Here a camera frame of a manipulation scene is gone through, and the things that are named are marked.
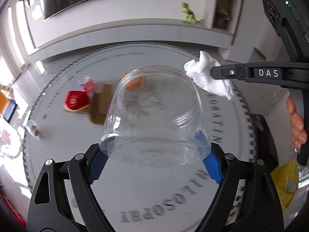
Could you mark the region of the person's right hand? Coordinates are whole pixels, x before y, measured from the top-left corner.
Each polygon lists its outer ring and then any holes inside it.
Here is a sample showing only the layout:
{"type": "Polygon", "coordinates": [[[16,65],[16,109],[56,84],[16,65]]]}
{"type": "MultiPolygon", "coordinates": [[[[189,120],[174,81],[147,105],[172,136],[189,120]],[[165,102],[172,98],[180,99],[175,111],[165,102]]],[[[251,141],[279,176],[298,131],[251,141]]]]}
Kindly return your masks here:
{"type": "Polygon", "coordinates": [[[286,106],[289,113],[290,125],[292,130],[292,143],[296,149],[300,149],[307,141],[307,134],[304,130],[304,120],[296,112],[295,102],[292,97],[288,97],[286,100],[286,106]]]}

